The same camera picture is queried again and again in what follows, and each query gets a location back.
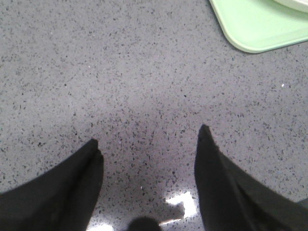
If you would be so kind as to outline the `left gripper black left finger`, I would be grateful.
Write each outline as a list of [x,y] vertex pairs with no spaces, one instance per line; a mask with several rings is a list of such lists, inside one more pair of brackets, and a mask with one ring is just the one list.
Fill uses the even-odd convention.
[[91,139],[43,175],[0,195],[2,231],[85,231],[103,182],[103,156]]

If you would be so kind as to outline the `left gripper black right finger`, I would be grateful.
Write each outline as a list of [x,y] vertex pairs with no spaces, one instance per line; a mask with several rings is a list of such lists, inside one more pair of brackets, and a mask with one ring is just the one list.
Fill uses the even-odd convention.
[[277,194],[244,172],[215,144],[209,126],[198,134],[194,176],[207,231],[306,231],[308,201]]

